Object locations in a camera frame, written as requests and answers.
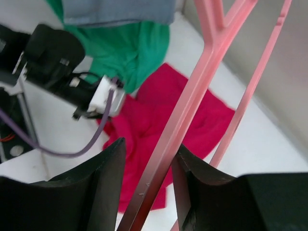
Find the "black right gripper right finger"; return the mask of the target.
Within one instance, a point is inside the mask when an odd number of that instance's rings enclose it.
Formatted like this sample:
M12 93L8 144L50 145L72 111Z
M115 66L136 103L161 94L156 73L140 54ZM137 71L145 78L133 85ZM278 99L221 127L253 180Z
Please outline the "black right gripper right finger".
M181 146L172 161L181 231L305 231L307 173L230 176Z

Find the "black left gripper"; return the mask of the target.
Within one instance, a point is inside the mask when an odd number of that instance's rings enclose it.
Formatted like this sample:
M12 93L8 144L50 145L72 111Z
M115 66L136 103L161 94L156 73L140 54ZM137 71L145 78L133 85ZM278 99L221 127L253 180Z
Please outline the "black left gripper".
M74 105L74 119L100 118L88 111L99 83L82 79L86 72L74 72L84 58L85 50L73 34L44 24L35 28L22 56L26 80Z

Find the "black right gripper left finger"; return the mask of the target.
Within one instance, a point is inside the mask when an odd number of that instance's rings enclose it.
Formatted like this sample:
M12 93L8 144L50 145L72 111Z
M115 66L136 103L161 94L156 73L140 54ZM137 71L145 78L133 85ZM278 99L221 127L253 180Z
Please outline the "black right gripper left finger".
M3 231L113 231L126 146L117 139L102 152L49 181L0 179Z

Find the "red t shirt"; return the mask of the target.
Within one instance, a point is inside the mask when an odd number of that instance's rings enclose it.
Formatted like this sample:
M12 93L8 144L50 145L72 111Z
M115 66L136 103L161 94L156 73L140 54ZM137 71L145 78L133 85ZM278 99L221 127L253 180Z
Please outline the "red t shirt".
M187 78L169 64L161 65L139 88L127 96L118 116L104 127L107 148L119 138L126 143L126 164L120 193L119 212L125 212L166 123L187 83ZM183 144L204 159L224 135L234 110L207 91Z

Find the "pink hanger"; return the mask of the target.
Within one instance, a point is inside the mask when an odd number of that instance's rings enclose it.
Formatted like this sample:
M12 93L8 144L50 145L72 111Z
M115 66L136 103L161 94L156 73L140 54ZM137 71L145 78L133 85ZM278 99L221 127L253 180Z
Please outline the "pink hanger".
M256 5L254 0L237 0L224 12L220 0L195 1L204 38L204 49L141 176L134 195L118 226L120 231L140 231L158 191L190 127L216 70L237 33ZM217 169L250 103L286 20L291 1L286 0L277 22L241 98L233 118L208 163Z

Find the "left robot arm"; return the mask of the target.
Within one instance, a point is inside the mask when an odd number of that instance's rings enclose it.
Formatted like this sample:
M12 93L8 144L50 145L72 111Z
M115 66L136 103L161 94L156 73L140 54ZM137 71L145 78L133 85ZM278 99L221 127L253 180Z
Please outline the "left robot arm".
M88 112L98 87L74 72L85 58L81 42L71 33L39 24L32 34L0 27L0 69L12 73L26 69L26 81L74 105L74 119L101 119L102 113Z

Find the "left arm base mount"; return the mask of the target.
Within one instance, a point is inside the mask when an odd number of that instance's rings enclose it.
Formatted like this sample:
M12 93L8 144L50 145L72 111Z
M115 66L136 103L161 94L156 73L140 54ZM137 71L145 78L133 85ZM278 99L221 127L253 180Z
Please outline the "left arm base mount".
M31 139L38 141L30 111L23 93L10 96L4 88L0 89L0 108ZM8 125L0 122L0 162L6 162L33 150Z

